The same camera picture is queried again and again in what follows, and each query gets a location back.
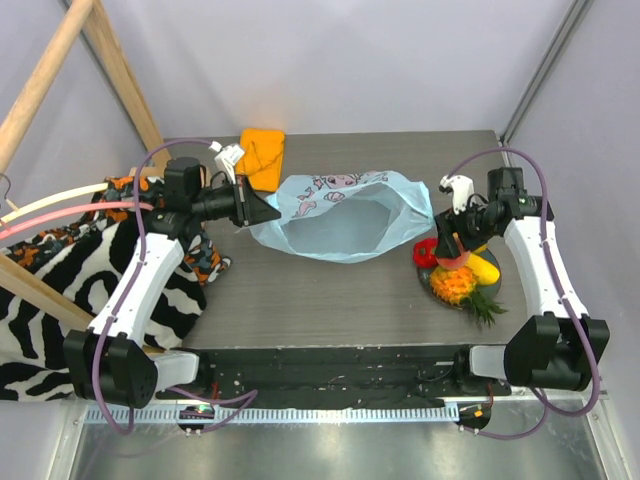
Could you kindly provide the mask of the pink plastic hanger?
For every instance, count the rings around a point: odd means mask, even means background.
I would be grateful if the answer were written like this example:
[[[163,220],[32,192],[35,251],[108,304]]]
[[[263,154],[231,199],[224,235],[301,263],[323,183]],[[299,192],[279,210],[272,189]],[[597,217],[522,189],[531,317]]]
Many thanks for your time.
[[[25,230],[36,227],[38,225],[51,222],[54,220],[62,219],[68,216],[75,216],[75,215],[80,215],[81,213],[89,213],[89,212],[103,211],[103,210],[110,210],[110,209],[133,209],[134,207],[136,207],[136,204],[132,201],[115,201],[115,202],[98,202],[98,203],[75,205],[75,206],[55,210],[49,213],[45,213],[43,215],[23,221],[18,224],[13,224],[14,220],[24,215],[41,210],[46,206],[39,206],[36,202],[32,202],[31,204],[21,207],[17,211],[11,212],[5,215],[4,217],[2,217],[1,221],[4,222],[5,224],[8,224],[8,227],[3,227],[1,229],[0,239],[3,240],[6,238],[9,238],[12,235],[21,233]]]

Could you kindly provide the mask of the wooden rack frame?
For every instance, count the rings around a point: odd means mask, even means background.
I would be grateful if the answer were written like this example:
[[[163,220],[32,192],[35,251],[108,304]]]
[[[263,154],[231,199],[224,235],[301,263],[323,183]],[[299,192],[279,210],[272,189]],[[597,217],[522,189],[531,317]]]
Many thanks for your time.
[[[180,6],[175,1],[107,1],[105,10],[160,132],[174,136],[184,106],[175,82]],[[7,115],[56,40],[67,7],[58,1],[1,4],[1,113]],[[49,194],[120,174],[143,157],[139,139],[90,44],[70,48],[5,174],[24,206]]]

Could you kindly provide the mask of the fake red bell pepper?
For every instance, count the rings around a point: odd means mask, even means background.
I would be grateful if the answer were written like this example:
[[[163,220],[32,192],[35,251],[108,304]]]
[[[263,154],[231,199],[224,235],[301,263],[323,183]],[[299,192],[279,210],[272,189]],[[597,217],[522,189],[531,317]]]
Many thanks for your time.
[[[438,244],[435,237],[425,238],[413,246],[412,259],[418,268],[435,268],[438,265],[434,253]]]

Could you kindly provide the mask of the blue ceramic plate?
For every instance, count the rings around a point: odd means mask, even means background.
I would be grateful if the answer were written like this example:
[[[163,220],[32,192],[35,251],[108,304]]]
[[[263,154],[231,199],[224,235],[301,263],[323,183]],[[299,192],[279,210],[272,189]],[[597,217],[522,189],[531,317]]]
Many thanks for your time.
[[[491,296],[492,298],[495,299],[497,293],[500,290],[501,287],[501,282],[502,282],[502,272],[501,272],[501,268],[499,266],[499,263],[495,257],[495,255],[487,248],[484,249],[480,249],[479,251],[474,252],[475,254],[480,255],[482,258],[484,258],[485,260],[488,260],[489,262],[491,262],[493,265],[495,265],[496,267],[499,268],[500,273],[501,273],[501,277],[500,280],[493,284],[493,285],[486,285],[486,286],[481,286],[481,289],[488,295]],[[446,303],[440,301],[431,291],[431,288],[429,286],[429,281],[428,281],[428,277],[429,274],[435,269],[435,268],[430,268],[430,269],[426,269],[426,268],[417,268],[417,278],[418,281],[420,283],[420,285],[422,286],[423,290],[429,294],[430,296],[432,296],[433,298],[435,298],[438,302],[442,303],[443,305],[446,305],[447,307],[451,307],[457,310],[462,310],[462,309],[458,309],[452,306],[447,305]]]

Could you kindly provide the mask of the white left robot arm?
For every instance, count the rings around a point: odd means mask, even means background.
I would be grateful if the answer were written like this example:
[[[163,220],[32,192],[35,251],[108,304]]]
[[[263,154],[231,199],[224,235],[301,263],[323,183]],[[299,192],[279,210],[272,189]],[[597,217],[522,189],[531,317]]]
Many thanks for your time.
[[[244,175],[235,172],[243,155],[238,145],[215,157],[223,177],[206,186],[202,166],[194,158],[170,161],[164,172],[165,205],[139,220],[143,227],[134,256],[107,305],[84,331],[72,330],[63,343],[75,393],[100,406],[141,409],[155,394],[174,386],[190,398],[205,397],[212,373],[200,366],[198,354],[170,350],[150,357],[144,336],[162,290],[205,221],[228,219],[248,227],[280,218],[260,198]]]

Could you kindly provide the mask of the fake peach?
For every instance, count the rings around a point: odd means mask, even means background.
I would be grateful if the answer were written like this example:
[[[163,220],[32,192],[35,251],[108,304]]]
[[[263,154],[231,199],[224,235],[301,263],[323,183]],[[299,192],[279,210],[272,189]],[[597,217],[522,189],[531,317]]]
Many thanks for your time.
[[[446,270],[457,270],[464,267],[468,262],[471,253],[469,251],[463,252],[461,255],[455,258],[437,257],[436,261],[440,267]]]

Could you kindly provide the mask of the light blue plastic bag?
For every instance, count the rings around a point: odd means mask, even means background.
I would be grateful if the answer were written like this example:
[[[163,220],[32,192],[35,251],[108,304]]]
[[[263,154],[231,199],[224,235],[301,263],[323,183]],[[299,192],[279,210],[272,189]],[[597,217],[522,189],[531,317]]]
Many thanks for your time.
[[[364,262],[435,226],[426,185],[389,170],[292,175],[266,201],[281,217],[251,227],[252,237],[313,260]]]

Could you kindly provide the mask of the orange folded cloth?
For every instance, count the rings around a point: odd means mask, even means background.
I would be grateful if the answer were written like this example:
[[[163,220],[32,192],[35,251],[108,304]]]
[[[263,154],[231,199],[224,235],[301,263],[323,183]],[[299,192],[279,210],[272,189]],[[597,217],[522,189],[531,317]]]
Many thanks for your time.
[[[255,190],[274,193],[281,183],[285,138],[279,130],[245,129],[240,136],[244,155],[235,172],[246,175]]]

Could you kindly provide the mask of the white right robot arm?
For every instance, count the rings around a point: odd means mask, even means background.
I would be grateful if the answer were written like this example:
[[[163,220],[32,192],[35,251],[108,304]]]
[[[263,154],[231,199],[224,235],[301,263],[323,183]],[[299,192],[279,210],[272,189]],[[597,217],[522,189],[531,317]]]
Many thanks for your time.
[[[445,176],[441,192],[452,198],[435,218],[440,258],[453,259],[493,237],[504,239],[523,287],[528,318],[504,345],[472,345],[451,371],[457,391],[472,395],[488,379],[511,386],[583,391],[610,338],[608,325],[590,317],[575,293],[557,242],[553,213],[524,187],[519,168],[487,174],[488,195],[470,178]]]

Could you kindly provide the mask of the black white zebra blanket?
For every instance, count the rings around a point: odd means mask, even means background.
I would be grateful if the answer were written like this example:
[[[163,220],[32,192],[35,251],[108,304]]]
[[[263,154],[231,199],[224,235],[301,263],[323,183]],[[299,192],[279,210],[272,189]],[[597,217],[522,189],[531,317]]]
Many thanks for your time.
[[[25,289],[1,284],[1,398],[51,401],[72,394],[63,340],[85,328],[106,306],[133,258],[139,232],[133,220],[70,225],[37,234],[1,251],[3,266],[39,280],[53,308]],[[143,341],[160,350],[182,346],[207,301],[204,288],[224,267],[211,239],[197,234],[162,288]]]

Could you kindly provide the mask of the fake pineapple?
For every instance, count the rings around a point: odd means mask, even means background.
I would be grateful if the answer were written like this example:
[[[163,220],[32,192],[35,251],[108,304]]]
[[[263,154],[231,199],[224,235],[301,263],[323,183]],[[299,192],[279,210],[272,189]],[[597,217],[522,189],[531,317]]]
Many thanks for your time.
[[[446,270],[436,267],[428,277],[432,293],[449,306],[466,310],[478,325],[492,326],[496,316],[507,312],[479,285],[477,276],[469,267]]]

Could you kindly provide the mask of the cream plastic hanger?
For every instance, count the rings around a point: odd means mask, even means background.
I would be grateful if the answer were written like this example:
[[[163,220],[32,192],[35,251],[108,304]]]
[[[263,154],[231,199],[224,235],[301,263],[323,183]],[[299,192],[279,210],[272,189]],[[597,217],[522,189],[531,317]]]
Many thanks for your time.
[[[11,222],[24,215],[30,214],[37,210],[43,209],[45,207],[49,207],[56,203],[68,201],[77,197],[81,197],[81,196],[85,196],[93,193],[102,192],[102,191],[105,191],[107,188],[108,188],[108,183],[101,182],[101,183],[86,185],[86,186],[58,192],[56,194],[52,194],[52,195],[43,197],[39,200],[33,201],[25,206],[17,207],[12,212],[4,215],[1,218],[1,221],[5,223]]]

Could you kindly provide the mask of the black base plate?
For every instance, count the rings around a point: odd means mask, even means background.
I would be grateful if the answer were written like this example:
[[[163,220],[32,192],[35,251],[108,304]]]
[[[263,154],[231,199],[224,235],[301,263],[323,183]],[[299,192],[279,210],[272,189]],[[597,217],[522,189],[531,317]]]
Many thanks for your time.
[[[254,408],[389,409],[441,406],[447,397],[496,397],[497,380],[462,376],[460,345],[219,348],[204,351],[203,374],[183,390],[231,399],[252,390]]]

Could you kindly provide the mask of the fake yellow banana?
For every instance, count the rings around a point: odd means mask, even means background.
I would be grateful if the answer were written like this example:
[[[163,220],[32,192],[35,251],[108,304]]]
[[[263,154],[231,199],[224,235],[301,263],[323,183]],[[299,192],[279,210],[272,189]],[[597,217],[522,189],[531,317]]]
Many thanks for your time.
[[[466,267],[472,271],[477,282],[482,286],[493,285],[500,280],[501,273],[499,268],[478,254],[470,254]]]

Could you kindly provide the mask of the orange patterned cloth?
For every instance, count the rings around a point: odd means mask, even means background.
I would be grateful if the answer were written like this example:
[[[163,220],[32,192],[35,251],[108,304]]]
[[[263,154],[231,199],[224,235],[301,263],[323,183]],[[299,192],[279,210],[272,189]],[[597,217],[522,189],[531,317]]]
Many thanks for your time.
[[[105,191],[89,194],[91,202],[133,202],[133,178],[110,177],[105,179],[108,188]],[[73,245],[88,235],[101,232],[113,225],[120,225],[125,221],[135,221],[133,209],[110,209],[81,213],[80,219],[72,224],[60,228],[43,231],[35,236],[8,246],[2,252],[19,265],[27,268],[40,266],[50,257]],[[198,277],[200,284],[205,285],[215,280],[216,276],[231,265],[231,259],[219,254],[210,238],[199,234],[195,243],[185,254],[185,261]]]

